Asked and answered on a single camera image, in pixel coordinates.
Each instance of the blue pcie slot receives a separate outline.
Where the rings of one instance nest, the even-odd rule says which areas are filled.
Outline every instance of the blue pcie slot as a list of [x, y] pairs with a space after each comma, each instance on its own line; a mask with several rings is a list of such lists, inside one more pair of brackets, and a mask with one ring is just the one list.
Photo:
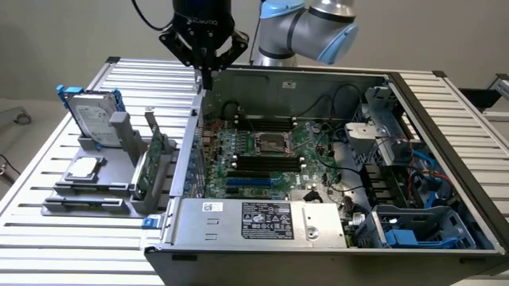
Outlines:
[[227, 186], [271, 186], [270, 179], [228, 179]]

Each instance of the motherboard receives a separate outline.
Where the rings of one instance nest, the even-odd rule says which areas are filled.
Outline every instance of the motherboard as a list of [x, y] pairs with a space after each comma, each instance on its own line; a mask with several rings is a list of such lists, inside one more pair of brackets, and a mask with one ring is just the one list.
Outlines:
[[335, 166], [332, 140], [326, 137], [318, 142], [328, 127], [316, 122], [274, 125], [256, 120], [209, 124], [203, 132], [205, 197], [300, 200], [314, 190], [328, 202], [339, 199], [328, 190], [338, 172], [318, 160], [319, 156]]

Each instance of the pcie slot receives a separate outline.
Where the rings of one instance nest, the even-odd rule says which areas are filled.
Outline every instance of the pcie slot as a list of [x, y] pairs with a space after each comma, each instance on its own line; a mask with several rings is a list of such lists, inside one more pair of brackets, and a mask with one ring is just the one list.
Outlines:
[[256, 172], [241, 172], [241, 171], [228, 171], [228, 178], [270, 178], [270, 173], [263, 171]]

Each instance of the power supply label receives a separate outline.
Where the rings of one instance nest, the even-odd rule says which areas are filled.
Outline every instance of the power supply label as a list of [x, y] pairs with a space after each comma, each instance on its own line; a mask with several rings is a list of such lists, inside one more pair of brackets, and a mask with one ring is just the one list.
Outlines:
[[290, 204], [241, 203], [241, 237], [247, 240], [292, 240]]

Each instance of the capacitor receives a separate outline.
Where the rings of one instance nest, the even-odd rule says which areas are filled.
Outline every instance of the capacitor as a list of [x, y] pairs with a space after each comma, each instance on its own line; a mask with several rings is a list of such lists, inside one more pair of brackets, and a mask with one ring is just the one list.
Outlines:
[[314, 124], [311, 130], [315, 135], [319, 134], [322, 132], [322, 124]]
[[322, 175], [322, 184], [323, 186], [327, 186], [328, 178], [327, 178], [327, 173], [323, 173]]

